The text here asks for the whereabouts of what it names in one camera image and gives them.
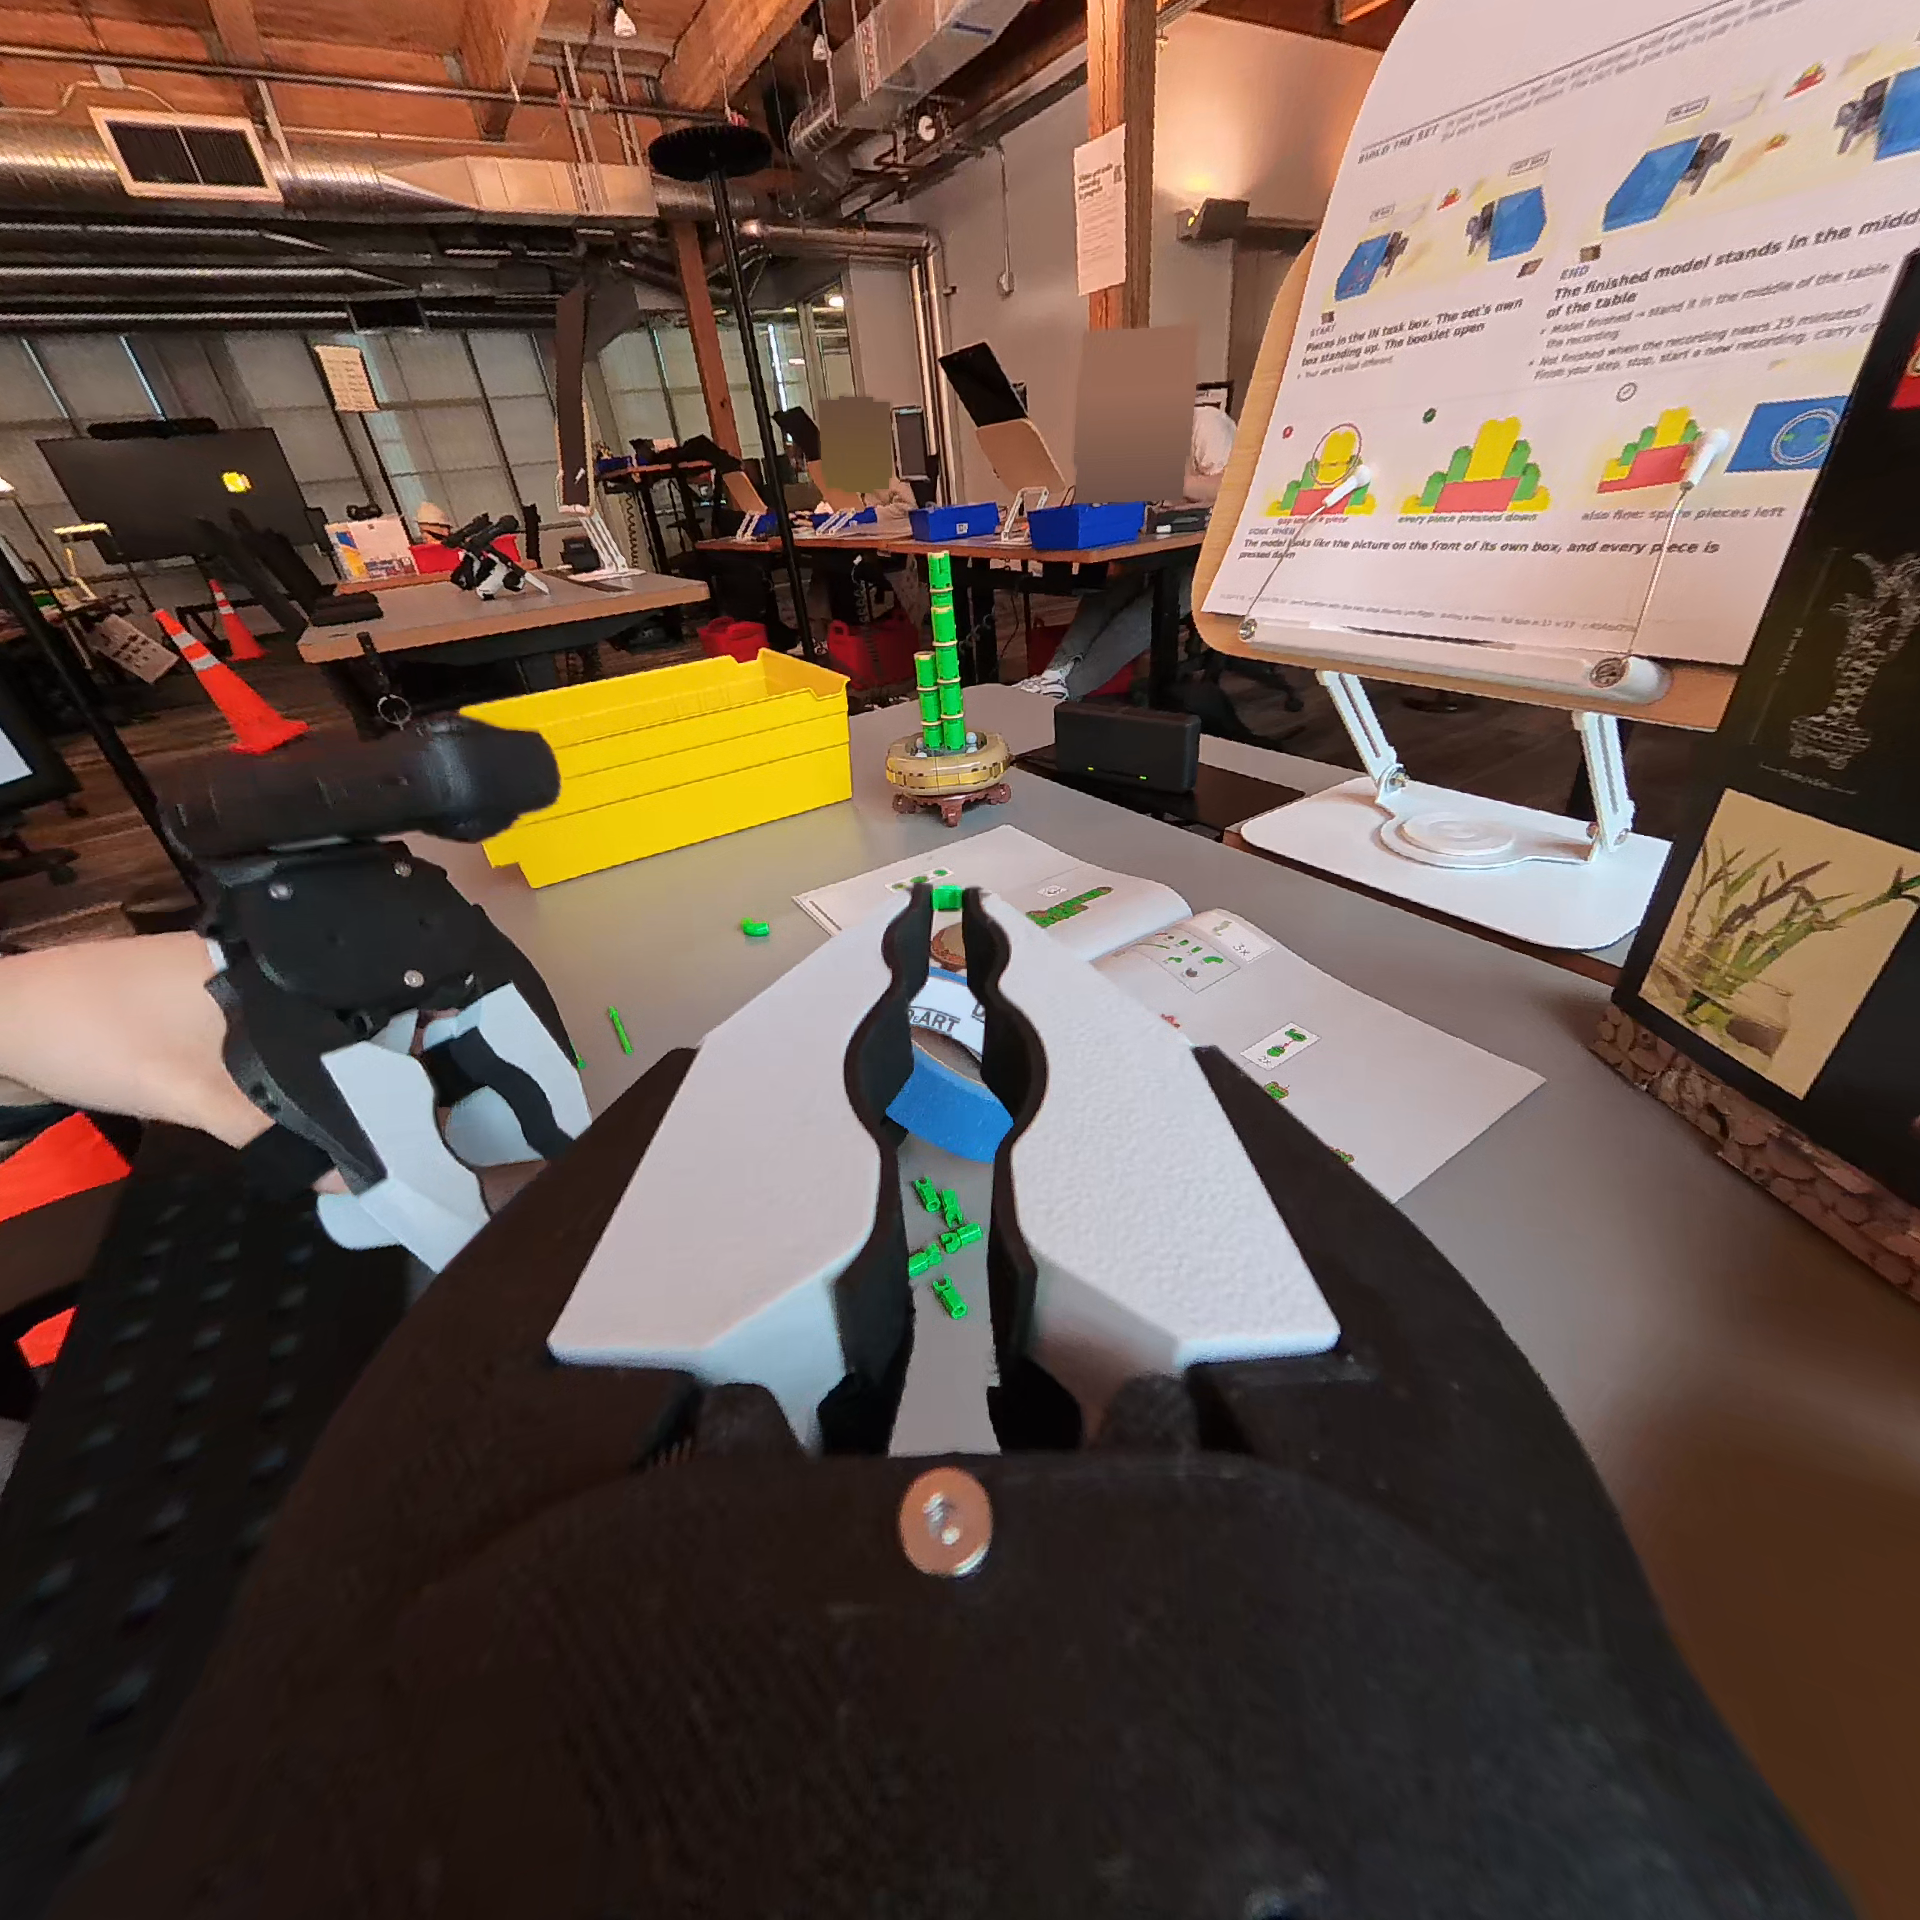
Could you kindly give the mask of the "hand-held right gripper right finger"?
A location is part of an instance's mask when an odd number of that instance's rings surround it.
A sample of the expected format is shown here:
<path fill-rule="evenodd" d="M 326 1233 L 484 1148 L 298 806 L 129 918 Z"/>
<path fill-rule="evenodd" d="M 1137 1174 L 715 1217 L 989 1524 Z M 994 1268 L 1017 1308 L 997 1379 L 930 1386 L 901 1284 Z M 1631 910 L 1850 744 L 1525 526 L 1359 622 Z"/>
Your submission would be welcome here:
<path fill-rule="evenodd" d="M 993 1163 L 1001 1451 L 1075 1450 L 1139 1376 L 1329 1353 L 1337 1319 L 1220 1094 L 1278 1111 L 1011 904 L 966 890 Z"/>

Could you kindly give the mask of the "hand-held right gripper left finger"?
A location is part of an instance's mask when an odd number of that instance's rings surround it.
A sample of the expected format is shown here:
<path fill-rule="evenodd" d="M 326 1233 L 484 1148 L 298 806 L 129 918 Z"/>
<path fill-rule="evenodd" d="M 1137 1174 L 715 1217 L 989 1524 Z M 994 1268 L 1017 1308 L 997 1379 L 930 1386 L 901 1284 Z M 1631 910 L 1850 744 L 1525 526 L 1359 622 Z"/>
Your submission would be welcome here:
<path fill-rule="evenodd" d="M 930 887 L 698 1050 L 549 1335 L 557 1360 L 763 1386 L 803 1446 L 890 1450 L 915 1344 L 899 1134 Z"/>

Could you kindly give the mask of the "lego instruction booklet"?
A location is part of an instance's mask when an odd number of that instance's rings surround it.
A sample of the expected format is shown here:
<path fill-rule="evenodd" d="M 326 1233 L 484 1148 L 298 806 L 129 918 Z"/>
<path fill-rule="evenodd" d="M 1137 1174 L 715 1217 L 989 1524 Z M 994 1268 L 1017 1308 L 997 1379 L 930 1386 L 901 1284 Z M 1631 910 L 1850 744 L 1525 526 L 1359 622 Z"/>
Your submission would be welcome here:
<path fill-rule="evenodd" d="M 1017 906 L 1190 1048 L 1234 1058 L 1395 1203 L 1542 1082 L 1351 991 L 1225 907 L 1190 913 L 1163 883 L 1071 860 L 1017 827 L 818 887 L 795 906 L 836 934 L 916 880 L 977 883 Z"/>

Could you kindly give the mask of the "green bamboo lego model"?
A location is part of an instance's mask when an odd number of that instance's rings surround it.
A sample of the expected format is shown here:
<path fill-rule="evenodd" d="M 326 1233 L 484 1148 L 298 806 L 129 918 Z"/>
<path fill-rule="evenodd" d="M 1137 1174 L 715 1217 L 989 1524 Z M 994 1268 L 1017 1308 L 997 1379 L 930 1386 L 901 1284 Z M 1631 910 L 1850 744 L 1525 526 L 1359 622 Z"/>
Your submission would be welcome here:
<path fill-rule="evenodd" d="M 895 812 L 935 812 L 949 827 L 958 827 L 969 806 L 1004 806 L 1012 798 L 1006 775 L 1015 755 L 999 734 L 966 721 L 947 552 L 929 559 L 929 620 L 930 647 L 915 655 L 919 734 L 901 737 L 890 748 L 883 772 L 893 790 Z"/>

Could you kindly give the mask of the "black lego box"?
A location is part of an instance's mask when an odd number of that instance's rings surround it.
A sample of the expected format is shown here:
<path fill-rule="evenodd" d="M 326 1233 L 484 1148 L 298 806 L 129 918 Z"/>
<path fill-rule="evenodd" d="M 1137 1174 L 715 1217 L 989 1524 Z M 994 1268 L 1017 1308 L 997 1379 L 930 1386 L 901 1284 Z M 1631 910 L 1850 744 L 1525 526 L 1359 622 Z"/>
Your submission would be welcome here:
<path fill-rule="evenodd" d="M 1918 1291 L 1918 254 L 1596 1051 Z"/>

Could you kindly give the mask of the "person's left hand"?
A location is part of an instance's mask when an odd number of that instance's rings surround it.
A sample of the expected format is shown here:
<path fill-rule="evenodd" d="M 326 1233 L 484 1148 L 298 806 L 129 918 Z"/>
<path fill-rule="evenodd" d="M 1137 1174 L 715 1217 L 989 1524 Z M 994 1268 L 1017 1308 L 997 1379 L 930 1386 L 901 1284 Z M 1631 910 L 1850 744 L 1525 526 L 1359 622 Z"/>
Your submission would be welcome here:
<path fill-rule="evenodd" d="M 270 1121 L 225 1065 L 225 1011 L 209 995 L 220 969 L 194 930 L 9 956 L 2 1075 L 70 1107 L 244 1148 Z"/>

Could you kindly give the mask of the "orange cloth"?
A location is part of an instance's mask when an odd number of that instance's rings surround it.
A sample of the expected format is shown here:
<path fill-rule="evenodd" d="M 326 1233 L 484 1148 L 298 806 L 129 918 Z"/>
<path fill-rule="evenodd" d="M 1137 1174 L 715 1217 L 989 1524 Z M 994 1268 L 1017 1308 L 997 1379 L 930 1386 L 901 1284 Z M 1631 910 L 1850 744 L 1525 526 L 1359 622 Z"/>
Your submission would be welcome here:
<path fill-rule="evenodd" d="M 132 1167 L 125 1144 L 85 1115 L 62 1119 L 2 1167 L 2 1327 L 29 1368 L 65 1344 L 81 1284 Z"/>

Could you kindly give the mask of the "grey work table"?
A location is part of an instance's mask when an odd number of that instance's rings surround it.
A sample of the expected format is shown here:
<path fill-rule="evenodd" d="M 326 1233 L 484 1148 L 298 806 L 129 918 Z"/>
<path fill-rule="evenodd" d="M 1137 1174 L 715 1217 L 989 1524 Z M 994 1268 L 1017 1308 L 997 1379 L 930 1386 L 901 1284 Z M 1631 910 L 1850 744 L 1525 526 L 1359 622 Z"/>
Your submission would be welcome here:
<path fill-rule="evenodd" d="M 515 665 L 523 691 L 546 691 L 559 684 L 553 657 L 585 655 L 633 633 L 645 618 L 702 606 L 708 587 L 679 575 L 638 572 L 585 583 L 540 572 L 522 593 L 491 599 L 450 582 L 387 583 L 375 596 L 377 620 L 307 630 L 298 640 L 300 658 L 333 680 L 371 664 L 387 670 Z"/>

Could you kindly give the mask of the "white document stand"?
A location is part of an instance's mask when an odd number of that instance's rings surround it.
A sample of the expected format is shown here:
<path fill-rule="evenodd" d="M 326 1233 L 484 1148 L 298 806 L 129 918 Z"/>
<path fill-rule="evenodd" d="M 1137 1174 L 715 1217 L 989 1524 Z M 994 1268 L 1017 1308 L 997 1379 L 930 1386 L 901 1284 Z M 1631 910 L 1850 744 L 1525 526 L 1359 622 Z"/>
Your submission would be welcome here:
<path fill-rule="evenodd" d="M 1641 927 L 1668 857 L 1665 839 L 1635 831 L 1620 723 L 1707 727 L 1722 708 L 1705 708 L 1690 689 L 1705 670 L 1674 673 L 1641 651 L 1651 587 L 1622 632 L 1583 632 L 1575 615 L 1535 608 L 1494 612 L 1492 561 L 1477 546 L 1443 556 L 1430 583 L 1340 583 L 1324 599 L 1281 587 L 1278 564 L 1291 561 L 1298 545 L 1308 561 L 1337 563 L 1346 572 L 1412 561 L 1409 546 L 1337 530 L 1334 511 L 1372 478 L 1362 460 L 1334 480 L 1324 508 L 1281 524 L 1276 553 L 1262 546 L 1250 569 L 1230 564 L 1234 519 L 1250 504 L 1259 440 L 1281 395 L 1310 275 L 1313 246 L 1289 268 L 1266 324 L 1193 603 L 1206 646 L 1220 655 L 1314 673 L 1362 775 L 1250 820 L 1244 838 L 1259 852 L 1509 942 L 1567 954 L 1606 948 Z M 1225 568 L 1234 582 L 1214 603 L 1214 583 Z M 1370 681 L 1463 689 L 1557 708 L 1572 726 L 1590 807 L 1565 817 L 1410 779 L 1370 698 Z"/>

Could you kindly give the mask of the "black display screen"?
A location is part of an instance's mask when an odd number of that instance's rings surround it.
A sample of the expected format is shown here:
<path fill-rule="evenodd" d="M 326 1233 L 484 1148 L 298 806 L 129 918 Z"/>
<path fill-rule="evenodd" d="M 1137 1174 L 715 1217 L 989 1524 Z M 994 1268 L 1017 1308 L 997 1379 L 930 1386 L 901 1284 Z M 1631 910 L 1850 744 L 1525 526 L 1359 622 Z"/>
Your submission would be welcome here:
<path fill-rule="evenodd" d="M 293 545 L 325 546 L 316 518 L 270 428 L 171 440 L 39 440 L 65 498 L 109 530 L 130 563 L 194 556 L 202 521 L 228 528 L 243 512 Z"/>

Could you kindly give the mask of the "wooden long desk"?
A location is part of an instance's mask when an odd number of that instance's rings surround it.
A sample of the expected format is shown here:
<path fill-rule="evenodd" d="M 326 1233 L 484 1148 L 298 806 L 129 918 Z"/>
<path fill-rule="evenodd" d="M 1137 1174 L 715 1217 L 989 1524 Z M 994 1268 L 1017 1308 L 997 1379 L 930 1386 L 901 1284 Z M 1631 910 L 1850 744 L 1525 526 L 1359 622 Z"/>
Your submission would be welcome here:
<path fill-rule="evenodd" d="M 923 561 L 938 552 L 950 553 L 953 603 L 963 622 L 965 684 L 999 684 L 999 650 L 993 633 L 993 593 L 1091 593 L 1097 587 L 1093 572 L 1121 568 L 1149 582 L 1149 647 L 1142 702 L 1156 708 L 1178 707 L 1182 674 L 1179 585 L 1167 582 L 1170 569 L 1182 569 L 1201 559 L 1202 532 L 1198 528 L 1175 530 L 1166 537 L 1146 537 L 1124 545 L 1093 550 L 1036 550 L 1001 540 L 973 542 L 916 542 L 911 537 L 878 536 L 871 528 L 854 528 L 850 536 L 825 536 L 795 542 L 795 559 L 817 561 L 830 553 L 878 553 Z"/>

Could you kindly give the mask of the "black floor lamp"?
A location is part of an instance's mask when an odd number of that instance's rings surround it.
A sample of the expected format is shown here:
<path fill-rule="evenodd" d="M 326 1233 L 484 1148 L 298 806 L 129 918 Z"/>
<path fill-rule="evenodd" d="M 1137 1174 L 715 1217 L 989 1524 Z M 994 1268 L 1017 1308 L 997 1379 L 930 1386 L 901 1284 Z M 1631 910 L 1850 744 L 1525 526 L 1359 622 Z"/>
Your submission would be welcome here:
<path fill-rule="evenodd" d="M 683 123 L 660 132 L 647 151 L 649 166 L 659 179 L 679 184 L 708 185 L 711 227 L 717 232 L 727 266 L 727 283 L 731 294 L 729 311 L 743 351 L 743 366 L 753 393 L 753 412 L 758 428 L 762 478 L 765 482 L 765 500 L 774 515 L 777 542 L 783 556 L 783 572 L 788 582 L 790 611 L 801 635 L 801 647 L 807 658 L 822 664 L 827 658 L 825 646 L 813 638 L 810 626 L 807 587 L 801 575 L 801 552 L 794 532 L 794 519 L 783 504 L 783 488 L 777 476 L 774 422 L 762 380 L 762 362 L 754 343 L 753 305 L 741 278 L 741 262 L 735 248 L 735 223 L 729 201 L 729 184 L 756 175 L 771 158 L 772 144 L 753 127 L 739 123 L 725 114 L 702 123 Z M 679 262 L 679 283 L 689 311 L 689 329 L 692 338 L 694 363 L 700 370 L 705 406 L 711 433 L 717 441 L 739 454 L 739 433 L 734 407 L 729 399 L 729 380 L 721 332 L 714 316 L 714 298 L 708 289 L 708 271 L 705 264 L 705 248 L 694 232 L 694 219 L 671 223 L 669 236 Z"/>

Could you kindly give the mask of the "laminated instruction sheet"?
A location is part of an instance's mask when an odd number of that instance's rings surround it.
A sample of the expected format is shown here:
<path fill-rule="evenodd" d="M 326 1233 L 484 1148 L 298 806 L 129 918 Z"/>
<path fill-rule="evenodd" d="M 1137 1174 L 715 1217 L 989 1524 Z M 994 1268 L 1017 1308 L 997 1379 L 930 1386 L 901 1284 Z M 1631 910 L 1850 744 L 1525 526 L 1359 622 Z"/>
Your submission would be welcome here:
<path fill-rule="evenodd" d="M 1915 249 L 1915 2 L 1425 2 L 1211 612 L 1743 658 Z"/>

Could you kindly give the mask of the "white paper notice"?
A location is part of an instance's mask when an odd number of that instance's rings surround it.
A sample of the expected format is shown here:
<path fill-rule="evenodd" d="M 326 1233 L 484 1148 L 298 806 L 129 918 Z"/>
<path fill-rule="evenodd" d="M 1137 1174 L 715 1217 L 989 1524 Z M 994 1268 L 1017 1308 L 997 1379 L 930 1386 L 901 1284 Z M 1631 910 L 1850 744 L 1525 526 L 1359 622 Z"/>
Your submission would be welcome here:
<path fill-rule="evenodd" d="M 1081 298 L 1124 283 L 1127 246 L 1127 129 L 1071 151 L 1075 287 Z"/>

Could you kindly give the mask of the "silver ventilation duct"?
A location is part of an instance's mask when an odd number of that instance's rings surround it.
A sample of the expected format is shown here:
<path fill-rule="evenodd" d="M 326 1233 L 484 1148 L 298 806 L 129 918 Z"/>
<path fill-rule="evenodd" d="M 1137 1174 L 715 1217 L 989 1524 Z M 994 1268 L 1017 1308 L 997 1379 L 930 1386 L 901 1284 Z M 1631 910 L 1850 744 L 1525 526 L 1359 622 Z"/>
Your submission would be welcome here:
<path fill-rule="evenodd" d="M 251 204 L 311 218 L 377 212 L 530 219 L 642 219 L 659 216 L 657 184 L 633 166 L 515 158 L 503 151 L 458 151 L 407 158 L 353 143 L 298 143 L 282 150 L 258 143 L 276 175 L 283 201 Z M 9 209 L 81 210 L 122 209 L 132 201 L 167 209 L 212 209 L 222 201 L 135 199 L 122 185 L 108 146 L 87 120 L 2 127 L 2 192 Z"/>

